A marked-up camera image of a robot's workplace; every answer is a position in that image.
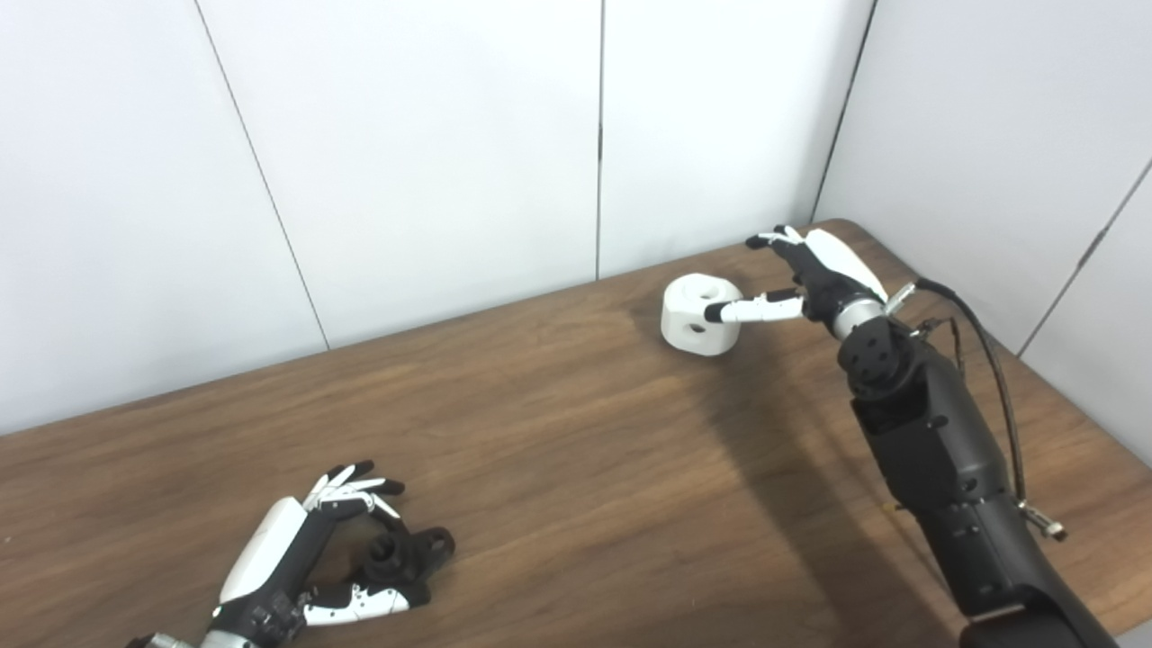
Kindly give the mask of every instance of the robotic hand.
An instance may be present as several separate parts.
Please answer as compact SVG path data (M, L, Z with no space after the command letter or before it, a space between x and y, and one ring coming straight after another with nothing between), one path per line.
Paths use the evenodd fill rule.
M992 344L950 289L919 279L888 299L876 274L842 241L790 227L746 241L771 248L794 272L794 288L705 307L708 322L806 317L841 344L852 412L893 497L920 526L956 605L976 618L962 648L1115 648L1063 582L1026 522L1063 540L1055 521L1024 498L1015 422ZM996 374L1014 447L1015 489L1005 455L950 360L893 315L917 289L939 293L972 322Z
M276 648L304 626L347 624L416 608L432 598L427 579L452 557L447 529L409 533L381 495L404 484L384 477L355 481L371 461L336 466L320 476L303 503L285 497L241 552L220 592L220 605L200 648ZM305 588L339 522L367 514L385 532L344 582ZM164 634L128 648L192 648Z

